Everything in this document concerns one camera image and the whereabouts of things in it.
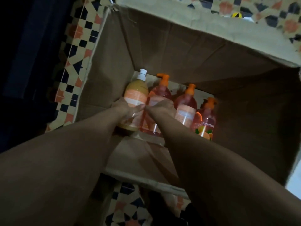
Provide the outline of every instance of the hand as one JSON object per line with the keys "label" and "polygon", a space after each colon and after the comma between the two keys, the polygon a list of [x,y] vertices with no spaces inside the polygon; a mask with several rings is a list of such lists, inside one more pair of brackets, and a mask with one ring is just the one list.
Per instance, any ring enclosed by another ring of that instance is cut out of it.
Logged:
{"label": "hand", "polygon": [[130,107],[124,97],[119,98],[118,101],[113,102],[112,108],[116,108],[123,119],[135,117],[138,112],[145,108],[145,104],[135,107]]}
{"label": "hand", "polygon": [[148,112],[150,117],[153,118],[154,120],[156,120],[162,115],[163,116],[168,115],[175,118],[175,114],[177,112],[175,107],[173,106],[173,102],[169,99],[162,100],[154,106],[147,105],[145,107],[145,110]]}

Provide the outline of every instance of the yellow liquid bottle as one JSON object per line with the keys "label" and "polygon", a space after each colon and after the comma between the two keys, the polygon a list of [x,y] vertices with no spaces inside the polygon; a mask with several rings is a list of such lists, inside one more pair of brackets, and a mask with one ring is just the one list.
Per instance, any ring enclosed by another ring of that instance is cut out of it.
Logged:
{"label": "yellow liquid bottle", "polygon": [[[132,81],[127,87],[124,94],[124,99],[130,107],[135,107],[140,104],[145,104],[148,99],[148,87],[145,83],[145,75],[147,71],[140,69],[140,74],[137,79]],[[143,111],[136,114],[135,117],[122,121],[118,127],[130,131],[137,131],[140,126]]]}

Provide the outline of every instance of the hand soap bottle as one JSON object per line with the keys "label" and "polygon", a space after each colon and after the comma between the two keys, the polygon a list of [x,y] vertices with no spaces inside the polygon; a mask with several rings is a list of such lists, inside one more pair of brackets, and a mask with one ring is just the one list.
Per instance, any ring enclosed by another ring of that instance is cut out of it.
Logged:
{"label": "hand soap bottle", "polygon": [[[137,79],[132,81],[127,87],[124,99],[130,107],[145,104],[148,99],[148,87],[145,83],[147,71],[140,69]],[[122,121],[118,126],[130,131],[137,131],[140,126],[143,111],[140,111],[135,117]]]}
{"label": "hand soap bottle", "polygon": [[197,102],[193,97],[194,88],[194,84],[189,84],[185,94],[179,96],[174,102],[175,109],[177,110],[175,118],[187,128],[190,128],[198,107]]}
{"label": "hand soap bottle", "polygon": [[[169,75],[167,74],[157,74],[157,77],[162,77],[162,80],[160,81],[159,85],[153,88],[149,95],[148,100],[146,102],[149,106],[154,106],[158,102],[164,100],[164,99],[170,99],[171,100],[171,93],[168,89],[168,79]],[[140,125],[140,131],[153,135],[153,136],[159,136],[162,137],[162,134],[155,123],[155,121],[147,114],[145,111],[142,116],[142,121]]]}
{"label": "hand soap bottle", "polygon": [[216,121],[213,113],[215,102],[214,98],[209,97],[204,107],[197,110],[190,127],[195,133],[208,140],[213,138],[213,129]]}

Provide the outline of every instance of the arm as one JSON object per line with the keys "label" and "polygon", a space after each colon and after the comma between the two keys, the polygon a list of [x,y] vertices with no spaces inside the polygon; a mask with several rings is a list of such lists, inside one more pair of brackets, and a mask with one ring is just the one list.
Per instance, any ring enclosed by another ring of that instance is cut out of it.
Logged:
{"label": "arm", "polygon": [[158,124],[176,171],[207,223],[301,225],[301,201],[236,153],[202,138],[168,114],[163,102],[146,110]]}
{"label": "arm", "polygon": [[111,154],[115,126],[144,107],[123,98],[113,106],[0,155],[0,224],[73,225]]}

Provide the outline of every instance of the pink liquid bottle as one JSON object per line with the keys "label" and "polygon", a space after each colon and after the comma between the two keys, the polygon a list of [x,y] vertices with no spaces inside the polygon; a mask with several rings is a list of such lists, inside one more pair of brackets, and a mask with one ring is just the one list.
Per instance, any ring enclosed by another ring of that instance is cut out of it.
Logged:
{"label": "pink liquid bottle", "polygon": [[[168,89],[168,79],[169,75],[167,74],[157,74],[157,77],[162,77],[159,85],[153,88],[146,101],[146,104],[149,106],[154,106],[158,102],[169,99],[171,100],[171,93]],[[142,120],[140,123],[140,131],[143,133],[147,133],[153,136],[162,137],[161,131],[158,128],[155,121],[144,111],[142,115]]]}
{"label": "pink liquid bottle", "polygon": [[215,102],[214,98],[209,97],[204,107],[197,110],[190,126],[191,130],[208,140],[213,138],[213,129],[216,121],[213,113]]}
{"label": "pink liquid bottle", "polygon": [[177,110],[175,118],[187,128],[190,128],[198,107],[193,97],[194,88],[194,84],[189,84],[185,94],[179,96],[174,102],[175,109]]}

